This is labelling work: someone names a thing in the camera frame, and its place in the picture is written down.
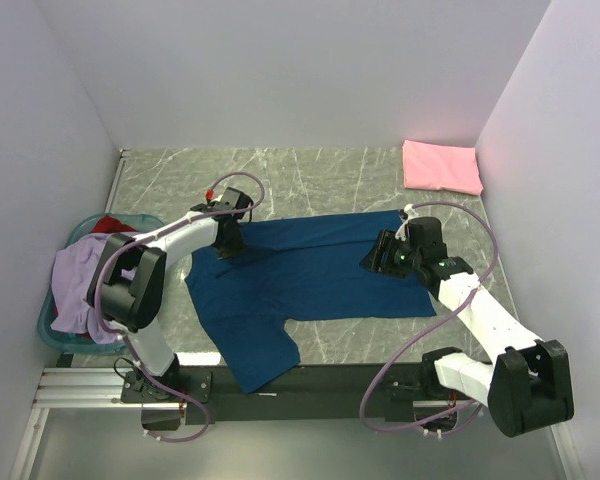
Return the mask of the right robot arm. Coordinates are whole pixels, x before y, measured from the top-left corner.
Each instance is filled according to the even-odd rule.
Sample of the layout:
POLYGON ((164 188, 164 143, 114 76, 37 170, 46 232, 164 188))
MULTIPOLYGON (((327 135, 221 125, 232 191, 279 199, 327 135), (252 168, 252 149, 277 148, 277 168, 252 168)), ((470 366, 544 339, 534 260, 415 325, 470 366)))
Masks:
POLYGON ((456 347, 423 355, 418 392, 440 399, 458 392, 486 406, 508 437, 566 422, 574 416, 568 353, 519 323, 483 286, 472 267, 447 253, 434 218, 381 231, 363 269, 390 277, 415 276, 434 299, 455 313, 489 360, 471 359, 456 347))

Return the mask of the blue t shirt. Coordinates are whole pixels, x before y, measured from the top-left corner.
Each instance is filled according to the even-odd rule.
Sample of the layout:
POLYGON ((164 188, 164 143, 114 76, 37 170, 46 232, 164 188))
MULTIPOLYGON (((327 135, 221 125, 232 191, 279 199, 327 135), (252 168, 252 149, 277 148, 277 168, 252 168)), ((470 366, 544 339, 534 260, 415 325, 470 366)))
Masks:
POLYGON ((240 389, 250 394, 300 362, 287 320, 432 317, 416 277, 371 273, 359 263, 395 211, 250 223, 245 251, 222 259, 211 247, 192 255, 189 295, 206 334, 240 389))

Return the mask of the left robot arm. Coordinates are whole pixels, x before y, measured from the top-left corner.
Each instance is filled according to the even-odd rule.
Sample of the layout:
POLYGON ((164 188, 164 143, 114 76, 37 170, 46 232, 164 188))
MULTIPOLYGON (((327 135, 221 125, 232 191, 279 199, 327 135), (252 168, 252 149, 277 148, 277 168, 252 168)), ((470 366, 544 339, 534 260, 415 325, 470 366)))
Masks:
POLYGON ((244 249, 242 213, 190 211, 180 219, 136 237, 107 240, 87 292, 103 328, 121 337, 144 389, 156 401, 173 399, 182 388, 180 362, 158 321, 167 270, 182 258, 212 247, 223 256, 244 249))

